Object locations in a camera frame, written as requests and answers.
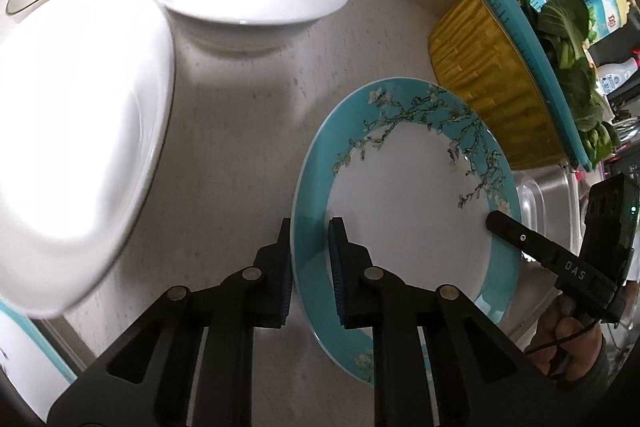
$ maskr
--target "teal dish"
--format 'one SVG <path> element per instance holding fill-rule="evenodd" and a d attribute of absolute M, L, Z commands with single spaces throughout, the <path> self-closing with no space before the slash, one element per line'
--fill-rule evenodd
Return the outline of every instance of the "teal dish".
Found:
<path fill-rule="evenodd" d="M 587 171 L 591 171 L 591 162 L 584 150 L 582 140 L 580 140 L 574 118 L 569 110 L 569 105 L 566 103 L 556 74 L 548 58 L 546 58 L 533 28 L 531 28 L 529 21 L 522 13 L 518 2 L 516 0 L 485 1 L 529 67 L 529 71 L 545 99 L 551 120 L 558 132 L 569 162 L 574 167 L 580 164 Z M 536 10 L 541 10 L 545 2 L 545 0 L 531 0 L 531 4 Z"/>
<path fill-rule="evenodd" d="M 63 378 L 72 384 L 76 381 L 76 374 L 66 365 L 66 362 L 60 357 L 58 352 L 49 344 L 49 341 L 44 337 L 40 330 L 31 322 L 29 317 L 20 315 L 15 312 L 9 306 L 0 301 L 0 313 L 9 317 L 14 323 L 16 323 L 24 333 L 33 341 L 33 344 L 41 350 L 44 355 L 49 359 L 49 362 L 60 372 Z"/>
<path fill-rule="evenodd" d="M 511 169 L 485 124 L 453 93 L 387 78 L 342 100 L 308 149 L 292 209 L 294 279 L 325 352 L 372 382 L 371 337 L 341 327 L 335 308 L 331 217 L 344 218 L 350 241 L 367 247 L 374 264 L 407 284 L 456 284 L 496 323 L 510 304 L 520 252 L 486 231 L 495 209 L 520 221 Z"/>

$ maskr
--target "finger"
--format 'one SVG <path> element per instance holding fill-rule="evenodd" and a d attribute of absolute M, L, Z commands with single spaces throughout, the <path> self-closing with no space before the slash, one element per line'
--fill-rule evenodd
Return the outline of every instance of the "finger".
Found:
<path fill-rule="evenodd" d="M 559 299 L 556 298 L 553 302 L 551 302 L 551 304 L 549 304 L 545 312 L 540 315 L 540 318 L 538 320 L 538 329 L 536 330 L 536 332 L 542 329 L 544 331 L 548 331 L 549 333 L 555 333 L 556 327 L 558 326 L 561 318 L 562 314 L 560 312 Z"/>
<path fill-rule="evenodd" d="M 573 317 L 565 317 L 560 320 L 556 328 L 556 336 L 561 340 L 569 335 L 578 333 L 584 326 Z M 564 377 L 569 381 L 578 380 L 586 375 L 596 362 L 602 348 L 602 331 L 600 325 L 595 325 L 579 337 L 562 343 L 571 359 L 567 365 Z"/>
<path fill-rule="evenodd" d="M 555 339 L 554 333 L 541 329 L 540 326 L 538 326 L 538 330 L 533 336 L 533 339 L 531 339 L 531 343 L 529 344 L 529 347 L 527 347 L 527 350 L 535 349 L 542 344 L 553 342 Z M 551 359 L 556 355 L 557 350 L 558 348 L 556 346 L 545 347 L 545 349 L 531 353 L 528 357 L 529 360 L 546 375 L 549 372 L 549 362 L 551 362 Z"/>

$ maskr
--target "screw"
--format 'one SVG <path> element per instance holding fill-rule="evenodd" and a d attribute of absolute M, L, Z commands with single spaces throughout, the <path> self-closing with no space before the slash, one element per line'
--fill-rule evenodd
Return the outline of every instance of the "screw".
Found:
<path fill-rule="evenodd" d="M 262 275 L 262 270 L 260 268 L 256 268 L 255 266 L 250 266 L 249 268 L 245 268 L 242 270 L 242 277 L 248 281 L 255 281 L 260 279 Z"/>
<path fill-rule="evenodd" d="M 180 301 L 187 296 L 187 288 L 184 286 L 172 286 L 166 291 L 166 296 L 170 301 Z"/>
<path fill-rule="evenodd" d="M 460 291 L 455 286 L 446 284 L 440 288 L 440 295 L 443 299 L 447 299 L 447 301 L 454 301 L 460 295 Z"/>
<path fill-rule="evenodd" d="M 364 270 L 364 277 L 370 281 L 379 281 L 385 273 L 377 266 L 369 266 Z"/>

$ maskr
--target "spray bottle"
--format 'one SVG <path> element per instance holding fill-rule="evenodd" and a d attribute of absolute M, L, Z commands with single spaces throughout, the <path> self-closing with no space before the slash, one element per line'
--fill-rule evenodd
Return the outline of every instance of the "spray bottle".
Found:
<path fill-rule="evenodd" d="M 596 70 L 596 76 L 604 94 L 618 89 L 640 68 L 640 48 L 633 50 L 634 56 L 621 64 L 605 64 Z"/>

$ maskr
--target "teal plate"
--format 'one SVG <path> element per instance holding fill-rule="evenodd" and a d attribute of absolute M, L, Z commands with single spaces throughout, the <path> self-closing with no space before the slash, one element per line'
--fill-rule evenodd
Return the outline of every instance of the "teal plate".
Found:
<path fill-rule="evenodd" d="M 29 317 L 25 317 L 24 315 L 20 315 L 15 312 L 9 306 L 4 304 L 4 302 L 0 301 L 0 314 L 4 314 L 9 317 L 14 323 L 20 327 L 24 333 L 33 341 L 35 347 L 41 350 L 44 355 L 49 359 L 49 362 L 53 364 L 55 369 L 57 369 L 62 377 L 69 383 L 72 384 L 76 380 L 76 374 L 66 365 L 66 362 L 60 357 L 58 352 L 49 344 L 49 341 L 44 337 L 40 330 L 31 322 Z"/>
<path fill-rule="evenodd" d="M 520 220 L 511 169 L 462 100 L 414 78 L 387 78 L 342 100 L 306 154 L 294 197 L 291 253 L 302 305 L 322 348 L 372 382 L 372 340 L 345 330 L 335 309 L 326 225 L 343 217 L 350 241 L 407 284 L 462 289 L 493 322 L 510 304 L 520 252 L 491 236 L 496 208 Z"/>

